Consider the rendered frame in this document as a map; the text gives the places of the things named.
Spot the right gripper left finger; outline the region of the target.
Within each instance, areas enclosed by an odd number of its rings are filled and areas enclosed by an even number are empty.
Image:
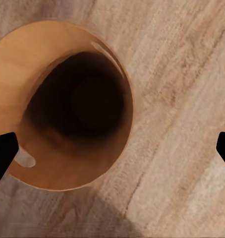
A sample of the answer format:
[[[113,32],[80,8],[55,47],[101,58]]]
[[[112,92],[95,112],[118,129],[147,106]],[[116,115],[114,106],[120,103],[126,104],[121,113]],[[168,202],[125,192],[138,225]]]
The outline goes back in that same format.
[[[0,179],[18,150],[18,141],[14,132],[0,135]]]

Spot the trash can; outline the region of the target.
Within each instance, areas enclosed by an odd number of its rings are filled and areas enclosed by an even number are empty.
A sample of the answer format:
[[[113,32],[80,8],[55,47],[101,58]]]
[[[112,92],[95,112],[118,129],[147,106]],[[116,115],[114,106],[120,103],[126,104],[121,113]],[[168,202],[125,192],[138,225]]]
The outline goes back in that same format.
[[[92,31],[40,20],[0,39],[0,135],[14,132],[35,161],[10,163],[5,172],[21,183],[69,191],[96,182],[125,152],[134,119],[128,73]]]

